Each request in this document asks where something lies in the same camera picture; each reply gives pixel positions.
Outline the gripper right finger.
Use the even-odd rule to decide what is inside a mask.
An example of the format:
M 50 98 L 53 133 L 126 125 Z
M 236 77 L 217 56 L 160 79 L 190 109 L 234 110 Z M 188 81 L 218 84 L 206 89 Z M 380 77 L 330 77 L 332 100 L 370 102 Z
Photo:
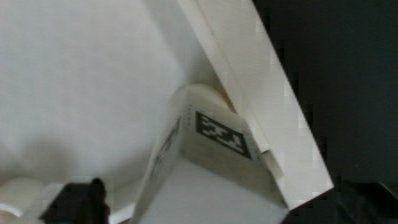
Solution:
M 398 183 L 341 182 L 336 224 L 398 224 Z

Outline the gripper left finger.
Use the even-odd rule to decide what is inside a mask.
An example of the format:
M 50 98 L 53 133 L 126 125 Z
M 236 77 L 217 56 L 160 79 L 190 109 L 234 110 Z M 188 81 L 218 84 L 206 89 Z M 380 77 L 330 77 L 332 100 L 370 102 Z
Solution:
M 110 224 L 107 189 L 99 178 L 67 183 L 39 216 L 44 224 Z

